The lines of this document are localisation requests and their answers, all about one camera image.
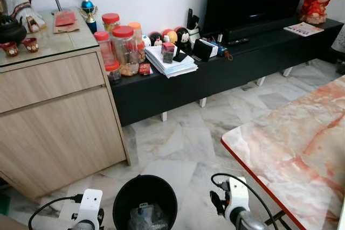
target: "wooden cabinet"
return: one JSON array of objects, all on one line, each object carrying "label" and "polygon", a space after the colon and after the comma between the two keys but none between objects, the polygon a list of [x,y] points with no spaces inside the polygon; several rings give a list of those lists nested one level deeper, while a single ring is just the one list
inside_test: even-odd
[{"label": "wooden cabinet", "polygon": [[127,159],[99,47],[92,44],[2,66],[0,177],[31,199]]}]

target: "marble tabletop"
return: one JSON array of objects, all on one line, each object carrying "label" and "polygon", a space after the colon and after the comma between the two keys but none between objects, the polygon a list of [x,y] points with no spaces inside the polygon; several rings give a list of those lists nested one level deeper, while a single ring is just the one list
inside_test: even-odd
[{"label": "marble tabletop", "polygon": [[345,194],[345,76],[226,133],[222,144],[301,229],[337,229]]}]

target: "glass jar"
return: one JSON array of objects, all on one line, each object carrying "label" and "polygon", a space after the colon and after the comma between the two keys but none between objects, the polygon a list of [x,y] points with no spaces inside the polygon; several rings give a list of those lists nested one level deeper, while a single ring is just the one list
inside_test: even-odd
[{"label": "glass jar", "polygon": [[114,64],[106,66],[106,72],[109,82],[119,83],[121,81],[121,73],[119,67],[119,62],[117,60]]},{"label": "glass jar", "polygon": [[129,26],[118,26],[113,29],[112,43],[120,63],[121,75],[131,76],[139,71],[138,51],[134,30]]},{"label": "glass jar", "polygon": [[141,41],[139,45],[136,46],[138,49],[138,58],[139,63],[142,63],[145,61],[145,43],[144,41]]},{"label": "glass jar", "polygon": [[129,23],[128,26],[133,28],[135,41],[137,44],[140,44],[142,41],[141,24],[137,22],[133,22],[133,23]]},{"label": "glass jar", "polygon": [[99,31],[94,33],[99,47],[101,49],[103,63],[105,66],[114,64],[115,57],[112,51],[111,42],[109,40],[109,34],[106,31]]},{"label": "glass jar", "polygon": [[117,13],[105,13],[102,15],[104,29],[112,33],[113,29],[120,26],[120,16]]}]

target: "remote control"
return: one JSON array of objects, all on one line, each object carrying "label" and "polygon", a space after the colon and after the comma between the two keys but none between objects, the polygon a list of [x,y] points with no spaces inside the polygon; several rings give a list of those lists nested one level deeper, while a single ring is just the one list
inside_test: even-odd
[{"label": "remote control", "polygon": [[231,41],[231,42],[228,43],[228,45],[230,47],[232,47],[232,46],[236,46],[236,45],[240,45],[240,44],[248,43],[248,42],[249,42],[249,39],[248,38],[244,38],[244,39],[241,39],[241,40]]}]

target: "red jar lid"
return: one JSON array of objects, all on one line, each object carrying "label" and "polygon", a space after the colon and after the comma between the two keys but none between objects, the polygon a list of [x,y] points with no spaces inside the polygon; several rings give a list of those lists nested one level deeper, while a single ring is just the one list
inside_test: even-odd
[{"label": "red jar lid", "polygon": [[144,43],[144,41],[141,41],[141,44],[138,44],[138,45],[137,45],[137,48],[138,48],[138,50],[142,50],[143,48],[145,48],[145,43]]},{"label": "red jar lid", "polygon": [[119,68],[119,61],[116,60],[114,64],[108,65],[106,66],[106,71],[114,71],[117,70]]},{"label": "red jar lid", "polygon": [[120,16],[117,13],[105,13],[102,15],[102,20],[105,23],[115,23],[120,20]]},{"label": "red jar lid", "polygon": [[133,28],[129,26],[118,26],[113,29],[113,36],[119,38],[130,37],[134,35]]},{"label": "red jar lid", "polygon": [[97,41],[108,40],[109,34],[106,31],[98,31],[93,34]]}]

